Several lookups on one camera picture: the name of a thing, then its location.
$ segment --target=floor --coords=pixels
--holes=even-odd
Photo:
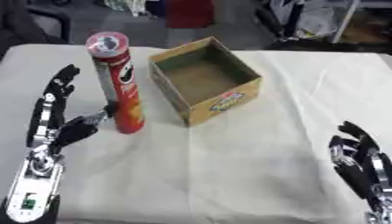
[[[168,29],[163,19],[132,17],[126,12],[94,5],[93,1],[73,0],[62,8],[52,6],[49,0],[36,0],[35,4],[66,12],[73,20],[72,41],[78,45],[83,45],[90,35],[99,31],[122,32],[129,37],[132,46],[160,48],[209,36],[215,36],[232,50],[263,49],[273,42],[272,34],[255,23],[253,0],[214,0],[215,24],[202,29]],[[49,32],[54,27],[46,25]]]

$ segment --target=can lid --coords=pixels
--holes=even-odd
[[[129,41],[120,32],[103,31],[91,36],[86,47],[94,57],[110,58],[124,53],[129,48]]]

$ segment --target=pringles can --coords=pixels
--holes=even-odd
[[[144,126],[144,116],[128,38],[119,32],[99,32],[87,40],[86,46],[108,102],[118,103],[115,114],[118,130],[124,134],[137,132]]]

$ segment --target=open box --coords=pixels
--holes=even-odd
[[[262,77],[215,38],[150,58],[151,77],[187,125],[257,97]]]

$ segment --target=white tablecloth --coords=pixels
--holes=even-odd
[[[366,203],[333,171],[327,144],[350,120],[392,155],[392,73],[378,55],[235,52],[264,77],[259,97],[187,128],[149,76],[161,51],[131,48],[145,127],[122,135],[107,122],[64,149],[63,221],[364,223]],[[70,63],[81,68],[71,119],[105,103],[83,46],[24,45],[0,64],[0,195],[28,151],[34,102]]]

